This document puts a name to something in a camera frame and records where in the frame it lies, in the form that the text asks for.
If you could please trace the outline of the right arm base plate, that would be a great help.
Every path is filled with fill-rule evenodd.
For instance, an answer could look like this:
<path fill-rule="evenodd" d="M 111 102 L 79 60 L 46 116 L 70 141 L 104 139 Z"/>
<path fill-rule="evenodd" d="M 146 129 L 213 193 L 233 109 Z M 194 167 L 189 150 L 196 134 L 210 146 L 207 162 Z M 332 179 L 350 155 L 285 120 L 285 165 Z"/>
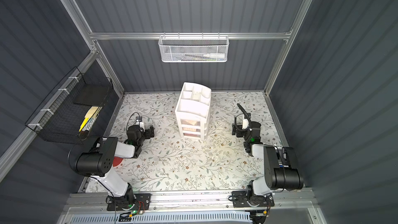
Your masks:
<path fill-rule="evenodd" d="M 233 203 L 235 208 L 246 208 L 246 207 L 274 207 L 274 200 L 271 195 L 258 196 L 250 195 L 245 190 L 233 191 L 228 197 L 228 200 Z"/>

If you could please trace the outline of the white desk drawer organizer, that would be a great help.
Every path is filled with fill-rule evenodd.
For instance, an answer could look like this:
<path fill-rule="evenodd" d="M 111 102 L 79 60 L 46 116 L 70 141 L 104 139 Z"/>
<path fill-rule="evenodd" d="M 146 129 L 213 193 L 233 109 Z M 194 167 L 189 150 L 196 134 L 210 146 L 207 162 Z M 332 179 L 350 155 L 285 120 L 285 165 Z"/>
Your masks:
<path fill-rule="evenodd" d="M 185 82 L 176 105 L 175 115 L 180 136 L 206 140 L 210 123 L 212 90 L 196 83 Z"/>

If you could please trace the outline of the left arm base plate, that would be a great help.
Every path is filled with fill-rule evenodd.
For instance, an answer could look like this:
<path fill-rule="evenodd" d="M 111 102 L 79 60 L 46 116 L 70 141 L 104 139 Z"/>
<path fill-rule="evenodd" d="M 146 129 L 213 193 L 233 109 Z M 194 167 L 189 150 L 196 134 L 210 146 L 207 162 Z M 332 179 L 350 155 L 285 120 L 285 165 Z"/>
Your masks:
<path fill-rule="evenodd" d="M 107 211 L 146 211 L 149 209 L 151 194 L 106 198 Z"/>

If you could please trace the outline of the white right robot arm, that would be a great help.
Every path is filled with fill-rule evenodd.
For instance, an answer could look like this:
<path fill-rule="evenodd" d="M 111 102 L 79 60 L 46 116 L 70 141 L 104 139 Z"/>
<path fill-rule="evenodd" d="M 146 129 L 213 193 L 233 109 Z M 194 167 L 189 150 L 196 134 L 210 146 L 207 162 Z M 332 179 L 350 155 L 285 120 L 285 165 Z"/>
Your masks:
<path fill-rule="evenodd" d="M 262 159 L 264 169 L 263 176 L 250 181 L 244 191 L 234 191 L 229 196 L 237 208 L 270 207 L 275 190 L 292 191 L 304 187 L 294 149 L 265 145 L 261 142 L 260 132 L 261 124 L 258 122 L 232 125 L 232 134 L 244 139 L 246 153 Z"/>

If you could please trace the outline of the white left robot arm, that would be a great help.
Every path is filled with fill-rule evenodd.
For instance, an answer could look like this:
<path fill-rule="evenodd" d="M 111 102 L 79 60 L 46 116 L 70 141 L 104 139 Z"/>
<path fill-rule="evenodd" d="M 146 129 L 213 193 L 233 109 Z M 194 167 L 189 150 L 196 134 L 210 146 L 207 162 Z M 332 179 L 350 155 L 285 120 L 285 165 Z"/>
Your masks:
<path fill-rule="evenodd" d="M 121 178 L 114 168 L 114 159 L 136 159 L 142 152 L 145 140 L 154 138 L 154 127 L 144 129 L 140 125 L 127 128 L 127 140 L 116 137 L 91 136 L 85 143 L 85 152 L 68 164 L 82 176 L 99 182 L 108 192 L 108 211 L 146 211 L 149 209 L 151 194 L 136 194 L 130 183 Z"/>

